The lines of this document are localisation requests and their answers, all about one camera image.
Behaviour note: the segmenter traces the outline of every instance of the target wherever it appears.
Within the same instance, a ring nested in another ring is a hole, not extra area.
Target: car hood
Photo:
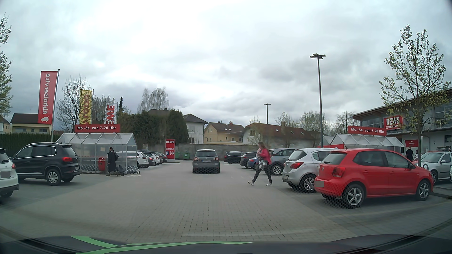
[[[367,235],[323,243],[203,241],[136,244],[73,235],[24,239],[0,244],[0,253],[4,254],[337,254],[352,252],[374,254],[383,251],[385,253],[433,254],[451,250],[452,240],[413,235]]]

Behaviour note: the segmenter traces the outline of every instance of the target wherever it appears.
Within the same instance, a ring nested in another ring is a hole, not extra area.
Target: woman
[[[272,184],[272,176],[270,175],[270,170],[268,169],[268,165],[270,165],[270,163],[272,162],[271,158],[270,158],[270,152],[268,151],[268,149],[265,147],[264,143],[259,142],[259,150],[257,151],[256,155],[259,158],[259,167],[256,169],[256,174],[254,175],[253,181],[248,181],[249,184],[254,185],[254,183],[256,182],[257,177],[259,176],[260,171],[264,170],[265,174],[268,177],[268,184],[267,186],[273,186]],[[261,166],[261,161],[265,161],[267,162],[266,164],[263,164],[262,168],[260,168]]]

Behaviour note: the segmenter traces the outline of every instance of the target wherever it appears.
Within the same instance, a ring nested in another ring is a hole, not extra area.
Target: gray wall
[[[165,152],[165,145],[155,145],[149,146],[147,148],[150,151],[156,152]],[[179,158],[181,159],[184,153],[190,154],[190,159],[193,159],[196,151],[198,149],[214,149],[220,160],[223,159],[224,153],[229,151],[241,151],[241,152],[255,152],[258,149],[258,146],[253,145],[209,145],[209,144],[179,144],[176,146],[175,151],[180,153]]]

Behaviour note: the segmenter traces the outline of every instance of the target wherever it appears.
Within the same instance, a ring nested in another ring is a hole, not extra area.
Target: red trash bin
[[[97,167],[99,168],[99,171],[105,171],[105,158],[99,157],[97,160]]]

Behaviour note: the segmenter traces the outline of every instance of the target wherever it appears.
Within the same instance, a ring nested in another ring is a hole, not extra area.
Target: yellow flag banner
[[[79,124],[91,124],[92,102],[93,102],[93,91],[81,89]]]

